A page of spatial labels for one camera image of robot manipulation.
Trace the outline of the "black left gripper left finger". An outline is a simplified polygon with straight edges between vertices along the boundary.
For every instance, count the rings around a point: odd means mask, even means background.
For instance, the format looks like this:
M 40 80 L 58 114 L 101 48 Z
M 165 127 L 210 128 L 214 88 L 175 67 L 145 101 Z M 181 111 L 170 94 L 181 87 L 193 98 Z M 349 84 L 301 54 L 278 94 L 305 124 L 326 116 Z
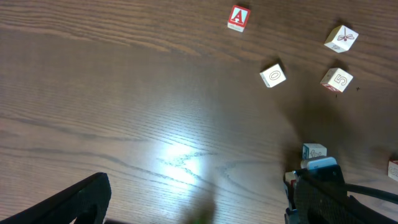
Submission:
M 97 172 L 1 224 L 102 224 L 111 199 L 108 175 Z

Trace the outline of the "red letter I block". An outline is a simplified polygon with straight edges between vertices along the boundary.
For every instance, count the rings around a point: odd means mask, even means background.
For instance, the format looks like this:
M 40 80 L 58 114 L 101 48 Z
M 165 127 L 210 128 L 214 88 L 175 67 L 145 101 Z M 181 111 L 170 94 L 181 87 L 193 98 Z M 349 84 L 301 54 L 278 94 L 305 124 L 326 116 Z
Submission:
M 389 160 L 388 163 L 388 177 L 391 179 L 398 181 L 398 163 L 397 160 Z

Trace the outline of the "red letter A block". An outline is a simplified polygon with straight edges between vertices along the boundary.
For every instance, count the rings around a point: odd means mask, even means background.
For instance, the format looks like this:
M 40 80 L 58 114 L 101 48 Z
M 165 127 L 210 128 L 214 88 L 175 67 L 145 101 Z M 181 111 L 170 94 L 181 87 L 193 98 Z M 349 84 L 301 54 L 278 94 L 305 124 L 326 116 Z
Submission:
M 244 32 L 250 13 L 251 11 L 249 9 L 234 5 L 229 15 L 227 23 L 228 28 L 238 32 Z

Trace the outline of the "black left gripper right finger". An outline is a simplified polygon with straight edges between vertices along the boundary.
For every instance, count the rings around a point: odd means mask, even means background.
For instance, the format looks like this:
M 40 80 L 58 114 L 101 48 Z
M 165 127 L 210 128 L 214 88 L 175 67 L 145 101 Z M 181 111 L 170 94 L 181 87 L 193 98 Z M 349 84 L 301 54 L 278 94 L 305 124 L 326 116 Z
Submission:
M 383 190 L 347 184 L 339 165 L 299 169 L 285 173 L 289 201 L 284 219 L 294 223 L 397 224 L 397 221 L 363 205 L 348 192 L 397 203 L 397 195 Z

